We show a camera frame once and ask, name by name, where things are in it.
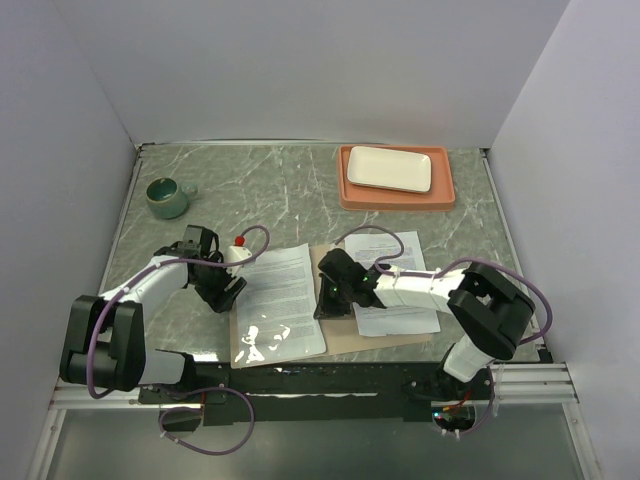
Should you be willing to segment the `brown paper folder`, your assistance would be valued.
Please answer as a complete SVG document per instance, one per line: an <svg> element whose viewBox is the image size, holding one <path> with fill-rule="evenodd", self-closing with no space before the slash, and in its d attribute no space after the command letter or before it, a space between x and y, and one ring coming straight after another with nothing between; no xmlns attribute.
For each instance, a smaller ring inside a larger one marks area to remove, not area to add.
<svg viewBox="0 0 640 480"><path fill-rule="evenodd" d="M314 275L316 300L319 295L320 279L317 269L318 262L327 253L327 245L309 246L312 271ZM392 335L379 337L364 337L358 332L356 318L348 316L337 319L318 320L327 346L327 352L318 356L334 356L351 352L366 351L371 349L396 347L416 343L425 343L431 340L429 334L422 335ZM235 327L235 306L230 314L230 352L236 345L232 335L236 332Z"/></svg>

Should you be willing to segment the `printed paper sheet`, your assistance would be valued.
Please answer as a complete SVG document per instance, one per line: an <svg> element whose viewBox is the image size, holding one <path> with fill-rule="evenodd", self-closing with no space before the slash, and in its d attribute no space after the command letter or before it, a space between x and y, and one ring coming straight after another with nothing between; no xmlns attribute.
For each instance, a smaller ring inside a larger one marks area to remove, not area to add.
<svg viewBox="0 0 640 480"><path fill-rule="evenodd" d="M391 264L410 270L425 270L425 262L416 231L397 233L404 245L404 254ZM399 244L388 234L354 234L345 239L345 251L365 268L375 259L395 254ZM361 336L433 334L441 331L437 312L424 308L394 307L363 308L353 304Z"/></svg>
<svg viewBox="0 0 640 480"><path fill-rule="evenodd" d="M301 360L327 352L319 321L309 246L263 253L241 269L247 286L235 305L232 366Z"/></svg>

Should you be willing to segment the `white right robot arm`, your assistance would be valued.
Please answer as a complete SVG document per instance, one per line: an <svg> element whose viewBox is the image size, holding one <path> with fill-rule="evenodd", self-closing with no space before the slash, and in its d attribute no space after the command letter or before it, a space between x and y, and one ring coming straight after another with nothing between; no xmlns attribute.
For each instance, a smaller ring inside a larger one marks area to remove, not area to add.
<svg viewBox="0 0 640 480"><path fill-rule="evenodd" d="M321 280L316 316L339 317L354 306L390 311L426 309L453 316L464 335L447 351L437 386L456 399L479 371L507 361L523 341L535 304L500 265L472 261L460 269L412 271L385 263L365 268L345 250L328 251L318 263Z"/></svg>

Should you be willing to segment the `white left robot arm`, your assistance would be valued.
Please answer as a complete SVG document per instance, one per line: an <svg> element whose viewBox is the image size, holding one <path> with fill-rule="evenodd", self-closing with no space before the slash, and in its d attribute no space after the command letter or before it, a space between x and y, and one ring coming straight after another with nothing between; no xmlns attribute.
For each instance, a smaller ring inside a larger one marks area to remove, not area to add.
<svg viewBox="0 0 640 480"><path fill-rule="evenodd" d="M181 240L157 250L122 285L99 296L79 296L70 310L60 378L88 386L95 398L162 384L174 401L190 400L198 389L192 355L148 348L145 322L171 295L187 287L193 287L214 312L230 311L247 284L238 274L251 257L244 242L239 235L220 251L214 231L189 225Z"/></svg>

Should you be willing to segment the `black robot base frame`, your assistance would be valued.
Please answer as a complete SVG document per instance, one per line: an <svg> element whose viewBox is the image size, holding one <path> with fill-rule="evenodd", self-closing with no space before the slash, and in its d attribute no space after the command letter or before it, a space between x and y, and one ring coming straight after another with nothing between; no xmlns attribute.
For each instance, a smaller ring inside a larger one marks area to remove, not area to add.
<svg viewBox="0 0 640 480"><path fill-rule="evenodd" d="M436 362L284 363L244 369L199 363L191 383L145 388L138 400L162 410L194 407L206 426L249 420L429 422L438 403L461 411L492 392L488 370L462 384L444 375Z"/></svg>

